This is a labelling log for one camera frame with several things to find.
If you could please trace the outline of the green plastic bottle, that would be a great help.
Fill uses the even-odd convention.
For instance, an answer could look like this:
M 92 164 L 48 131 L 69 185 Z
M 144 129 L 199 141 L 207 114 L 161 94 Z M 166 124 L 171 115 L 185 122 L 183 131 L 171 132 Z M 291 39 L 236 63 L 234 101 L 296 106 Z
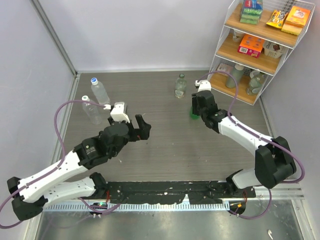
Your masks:
M 196 115 L 196 114 L 193 113 L 193 107 L 192 106 L 190 107 L 189 116 L 193 120 L 197 120 L 200 117 L 199 115 Z

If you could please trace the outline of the clear plastic bottle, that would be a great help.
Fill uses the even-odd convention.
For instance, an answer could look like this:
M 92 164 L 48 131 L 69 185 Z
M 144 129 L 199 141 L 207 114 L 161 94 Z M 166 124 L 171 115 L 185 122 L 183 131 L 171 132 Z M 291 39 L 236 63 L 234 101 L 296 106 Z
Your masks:
M 99 113 L 98 107 L 96 105 L 92 105 L 90 102 L 92 101 L 83 102 L 82 109 L 93 125 L 99 125 L 102 123 L 102 117 Z

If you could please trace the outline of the white bottle cap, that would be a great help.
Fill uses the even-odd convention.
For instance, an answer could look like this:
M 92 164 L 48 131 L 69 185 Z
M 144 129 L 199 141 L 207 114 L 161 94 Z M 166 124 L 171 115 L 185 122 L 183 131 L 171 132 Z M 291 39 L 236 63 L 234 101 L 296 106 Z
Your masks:
M 90 99 L 89 99 L 89 97 L 88 97 L 87 95 L 83 95 L 82 98 L 81 98 L 81 100 L 82 100 L 82 101 L 87 101 L 87 102 L 90 101 Z

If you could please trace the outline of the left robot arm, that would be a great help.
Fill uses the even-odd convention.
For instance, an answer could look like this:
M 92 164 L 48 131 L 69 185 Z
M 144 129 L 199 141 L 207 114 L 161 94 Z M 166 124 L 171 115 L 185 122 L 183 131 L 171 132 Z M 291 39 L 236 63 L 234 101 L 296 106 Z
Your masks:
M 106 180 L 94 172 L 82 180 L 67 182 L 80 173 L 107 163 L 129 142 L 147 140 L 152 126 L 140 114 L 135 116 L 138 128 L 130 122 L 108 119 L 110 125 L 97 136 L 74 147 L 64 159 L 27 178 L 12 177 L 7 181 L 12 194 L 12 209 L 19 221 L 39 215 L 45 207 L 68 199 L 102 199 L 108 190 Z

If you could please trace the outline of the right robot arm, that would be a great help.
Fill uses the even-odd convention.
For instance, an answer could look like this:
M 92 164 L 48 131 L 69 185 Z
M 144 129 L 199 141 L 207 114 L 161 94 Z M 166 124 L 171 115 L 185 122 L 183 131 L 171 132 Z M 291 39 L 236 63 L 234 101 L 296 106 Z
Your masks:
M 241 169 L 227 177 L 225 190 L 230 197 L 236 198 L 253 186 L 272 189 L 296 173 L 285 138 L 272 138 L 242 124 L 227 110 L 218 108 L 209 90 L 192 94 L 191 102 L 193 114 L 200 116 L 206 127 L 234 140 L 254 156 L 254 168 Z

